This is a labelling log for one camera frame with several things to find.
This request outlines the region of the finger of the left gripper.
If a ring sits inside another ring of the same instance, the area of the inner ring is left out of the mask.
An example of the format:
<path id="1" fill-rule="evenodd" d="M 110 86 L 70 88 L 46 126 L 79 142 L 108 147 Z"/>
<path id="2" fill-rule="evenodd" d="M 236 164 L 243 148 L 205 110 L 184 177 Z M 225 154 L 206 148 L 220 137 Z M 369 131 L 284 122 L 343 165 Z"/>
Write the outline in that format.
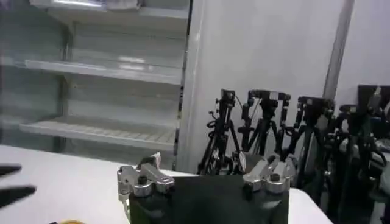
<path id="1" fill-rule="evenodd" d="M 22 166 L 20 164 L 1 164 L 0 165 L 0 176 L 11 175 L 21 171 Z"/>
<path id="2" fill-rule="evenodd" d="M 1 188 L 1 208 L 33 195 L 36 190 L 37 188 L 35 186 L 11 186 Z"/>

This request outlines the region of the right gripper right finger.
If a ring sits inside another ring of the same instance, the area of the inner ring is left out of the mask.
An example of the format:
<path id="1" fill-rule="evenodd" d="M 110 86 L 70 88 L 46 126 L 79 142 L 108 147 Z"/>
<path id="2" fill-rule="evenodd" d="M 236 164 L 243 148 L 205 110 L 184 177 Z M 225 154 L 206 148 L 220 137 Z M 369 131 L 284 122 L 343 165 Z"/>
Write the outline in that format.
<path id="1" fill-rule="evenodd" d="M 243 172 L 242 190 L 246 194 L 266 191 L 282 194 L 289 191 L 296 176 L 296 160 L 292 157 L 281 159 L 277 155 L 239 154 L 239 166 Z"/>

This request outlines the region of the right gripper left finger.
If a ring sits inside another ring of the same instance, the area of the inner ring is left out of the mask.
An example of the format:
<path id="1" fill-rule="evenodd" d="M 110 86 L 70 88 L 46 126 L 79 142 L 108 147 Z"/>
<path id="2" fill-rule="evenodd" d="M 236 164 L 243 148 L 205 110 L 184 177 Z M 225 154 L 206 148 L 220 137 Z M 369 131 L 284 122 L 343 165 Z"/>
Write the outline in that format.
<path id="1" fill-rule="evenodd" d="M 130 195 L 146 198 L 153 193 L 169 194 L 176 185 L 175 178 L 160 170 L 161 153 L 144 157 L 135 167 L 121 166 L 117 171 L 118 200 Z"/>

